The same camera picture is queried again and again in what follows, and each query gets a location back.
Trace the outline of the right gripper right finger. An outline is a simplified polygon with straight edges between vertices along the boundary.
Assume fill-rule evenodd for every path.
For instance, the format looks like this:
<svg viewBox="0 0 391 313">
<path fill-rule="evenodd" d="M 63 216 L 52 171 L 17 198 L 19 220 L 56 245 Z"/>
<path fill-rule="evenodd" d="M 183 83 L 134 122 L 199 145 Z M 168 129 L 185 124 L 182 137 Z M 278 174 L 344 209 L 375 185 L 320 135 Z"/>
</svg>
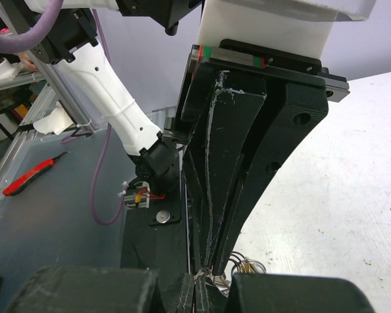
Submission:
<svg viewBox="0 0 391 313">
<path fill-rule="evenodd" d="M 227 297 L 209 280 L 195 286 L 195 312 L 375 311 L 355 284 L 340 278 L 235 274 Z"/>
</svg>

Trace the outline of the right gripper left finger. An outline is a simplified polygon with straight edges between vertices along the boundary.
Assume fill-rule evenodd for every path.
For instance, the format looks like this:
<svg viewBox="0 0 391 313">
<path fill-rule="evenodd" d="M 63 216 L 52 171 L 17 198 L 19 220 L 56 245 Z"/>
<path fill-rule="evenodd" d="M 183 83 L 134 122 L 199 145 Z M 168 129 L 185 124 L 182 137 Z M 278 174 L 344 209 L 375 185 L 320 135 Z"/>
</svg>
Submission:
<svg viewBox="0 0 391 313">
<path fill-rule="evenodd" d="M 43 267 L 18 290 L 6 312 L 189 312 L 194 280 L 180 275 L 166 288 L 146 269 Z"/>
</svg>

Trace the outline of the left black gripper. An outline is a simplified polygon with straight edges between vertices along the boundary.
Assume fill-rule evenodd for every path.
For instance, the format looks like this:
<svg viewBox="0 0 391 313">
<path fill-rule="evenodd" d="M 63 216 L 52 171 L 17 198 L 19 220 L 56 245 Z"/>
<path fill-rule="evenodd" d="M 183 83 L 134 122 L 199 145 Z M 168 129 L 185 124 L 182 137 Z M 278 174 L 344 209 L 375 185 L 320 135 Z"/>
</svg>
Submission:
<svg viewBox="0 0 391 313">
<path fill-rule="evenodd" d="M 266 87 L 260 76 L 294 82 Z M 325 87 L 310 86 L 318 78 Z M 349 93 L 346 78 L 329 73 L 316 58 L 231 39 L 218 47 L 192 46 L 174 140 L 190 141 L 184 172 L 197 267 L 224 272 L 242 226 L 276 172 L 327 116 L 327 99 L 340 102 Z"/>
</svg>

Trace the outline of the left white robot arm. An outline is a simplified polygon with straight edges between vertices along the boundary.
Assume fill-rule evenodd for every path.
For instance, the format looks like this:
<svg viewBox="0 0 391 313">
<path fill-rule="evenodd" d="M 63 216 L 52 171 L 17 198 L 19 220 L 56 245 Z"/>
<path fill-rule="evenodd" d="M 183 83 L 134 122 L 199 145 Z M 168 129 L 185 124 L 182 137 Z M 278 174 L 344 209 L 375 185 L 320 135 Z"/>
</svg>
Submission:
<svg viewBox="0 0 391 313">
<path fill-rule="evenodd" d="M 8 1 L 31 48 L 87 94 L 116 131 L 151 191 L 140 256 L 175 244 L 160 239 L 156 214 L 190 204 L 194 267 L 224 272 L 243 224 L 290 154 L 348 94 L 344 78 L 323 72 L 332 25 L 357 18 L 352 1 Z M 95 8 L 148 17 L 175 35 L 202 6 L 176 115 L 167 131 L 141 110 L 96 37 Z"/>
</svg>

